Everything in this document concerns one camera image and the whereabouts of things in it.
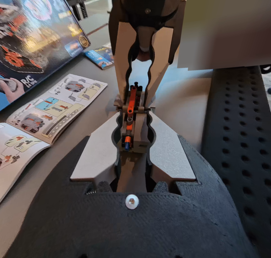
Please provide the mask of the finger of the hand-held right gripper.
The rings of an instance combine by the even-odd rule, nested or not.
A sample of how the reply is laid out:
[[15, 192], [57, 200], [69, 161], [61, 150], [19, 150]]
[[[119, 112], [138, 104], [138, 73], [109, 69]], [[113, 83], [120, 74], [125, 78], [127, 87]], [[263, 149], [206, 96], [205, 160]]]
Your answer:
[[148, 84], [145, 89], [145, 106], [151, 102], [169, 66], [172, 35], [173, 28], [163, 27], [152, 36], [150, 44], [151, 66], [148, 70]]
[[138, 48], [139, 41], [137, 32], [130, 23], [119, 22], [114, 63], [119, 94], [123, 104], [127, 102], [129, 77], [132, 71], [131, 64], [138, 54]]

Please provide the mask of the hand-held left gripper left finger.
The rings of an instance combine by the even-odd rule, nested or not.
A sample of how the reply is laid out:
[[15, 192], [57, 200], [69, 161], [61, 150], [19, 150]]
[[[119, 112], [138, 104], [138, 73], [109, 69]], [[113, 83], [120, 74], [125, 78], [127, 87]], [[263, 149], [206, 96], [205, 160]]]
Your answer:
[[93, 131], [70, 177], [72, 181], [113, 182], [119, 161], [122, 113], [115, 113]]

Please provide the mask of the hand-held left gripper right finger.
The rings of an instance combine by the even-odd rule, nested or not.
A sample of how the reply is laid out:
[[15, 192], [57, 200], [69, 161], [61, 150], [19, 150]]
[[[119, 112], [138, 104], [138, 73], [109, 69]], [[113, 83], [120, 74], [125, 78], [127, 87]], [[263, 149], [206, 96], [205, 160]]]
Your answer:
[[155, 182], [193, 182], [196, 176], [178, 134], [152, 111], [147, 112], [148, 164]]

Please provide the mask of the grey orange brick model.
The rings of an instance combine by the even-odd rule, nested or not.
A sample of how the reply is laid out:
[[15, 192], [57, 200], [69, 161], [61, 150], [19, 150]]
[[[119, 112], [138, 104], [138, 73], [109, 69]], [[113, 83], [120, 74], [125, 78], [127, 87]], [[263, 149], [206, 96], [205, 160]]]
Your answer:
[[122, 112], [123, 124], [121, 128], [121, 139], [118, 142], [120, 151], [145, 153], [150, 144], [148, 140], [147, 111], [155, 111], [154, 96], [145, 107], [143, 87], [134, 82], [128, 90], [127, 101], [122, 103], [120, 95], [114, 100], [116, 111]]

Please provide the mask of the grey desk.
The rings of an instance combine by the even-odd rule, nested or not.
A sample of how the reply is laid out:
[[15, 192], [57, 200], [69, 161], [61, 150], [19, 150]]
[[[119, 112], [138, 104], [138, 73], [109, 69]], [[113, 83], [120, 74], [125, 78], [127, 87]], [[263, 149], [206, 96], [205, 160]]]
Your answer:
[[[156, 115], [175, 132], [182, 135], [198, 151], [202, 132], [212, 70], [188, 71], [177, 68], [179, 48], [174, 62], [168, 67], [156, 93]], [[85, 136], [91, 134], [114, 110], [118, 93], [115, 68], [101, 70], [83, 55], [26, 93], [21, 100], [1, 111], [1, 122], [23, 104], [40, 96], [68, 74], [90, 77], [108, 84], [96, 100], [60, 135], [51, 148], [43, 150], [24, 169], [12, 189], [1, 202], [1, 232], [20, 227], [29, 205], [52, 169]]]

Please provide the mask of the person's right hand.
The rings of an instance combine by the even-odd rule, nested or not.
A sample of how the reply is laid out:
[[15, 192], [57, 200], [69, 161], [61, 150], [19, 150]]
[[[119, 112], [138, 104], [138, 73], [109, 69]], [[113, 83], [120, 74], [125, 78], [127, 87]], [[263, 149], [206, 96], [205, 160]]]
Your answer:
[[145, 62], [145, 61], [151, 60], [151, 58], [150, 58], [150, 52], [149, 51], [143, 52], [142, 50], [139, 50], [139, 53], [138, 53], [136, 59], [139, 60], [139, 61], [141, 61], [141, 62]]

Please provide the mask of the small blue booklet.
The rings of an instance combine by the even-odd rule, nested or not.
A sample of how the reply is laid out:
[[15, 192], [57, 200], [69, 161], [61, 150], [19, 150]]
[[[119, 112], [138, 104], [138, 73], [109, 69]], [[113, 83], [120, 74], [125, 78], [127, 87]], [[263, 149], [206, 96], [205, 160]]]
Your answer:
[[113, 53], [110, 47], [103, 46], [95, 50], [85, 51], [83, 54], [102, 70], [114, 65]]

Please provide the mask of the open instruction booklet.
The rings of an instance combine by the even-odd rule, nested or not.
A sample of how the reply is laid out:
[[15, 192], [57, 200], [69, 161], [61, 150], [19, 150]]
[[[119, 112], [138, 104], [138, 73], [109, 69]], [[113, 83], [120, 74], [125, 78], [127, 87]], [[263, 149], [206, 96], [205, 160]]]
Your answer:
[[31, 160], [50, 148], [107, 86], [98, 80], [68, 74], [1, 122], [0, 202]]

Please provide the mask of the black dimpled mat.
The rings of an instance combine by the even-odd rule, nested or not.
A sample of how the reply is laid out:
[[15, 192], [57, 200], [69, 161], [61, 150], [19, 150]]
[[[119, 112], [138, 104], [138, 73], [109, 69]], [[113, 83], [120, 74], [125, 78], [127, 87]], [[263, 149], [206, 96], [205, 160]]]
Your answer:
[[259, 66], [213, 70], [201, 154], [227, 187], [261, 257], [271, 256], [270, 120]]

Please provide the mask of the blue toy robot box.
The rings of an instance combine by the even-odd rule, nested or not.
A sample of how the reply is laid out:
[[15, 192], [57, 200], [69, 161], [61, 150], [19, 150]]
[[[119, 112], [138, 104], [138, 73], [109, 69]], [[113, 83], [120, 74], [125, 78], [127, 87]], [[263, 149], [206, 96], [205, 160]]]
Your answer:
[[0, 109], [90, 46], [66, 0], [0, 0]]

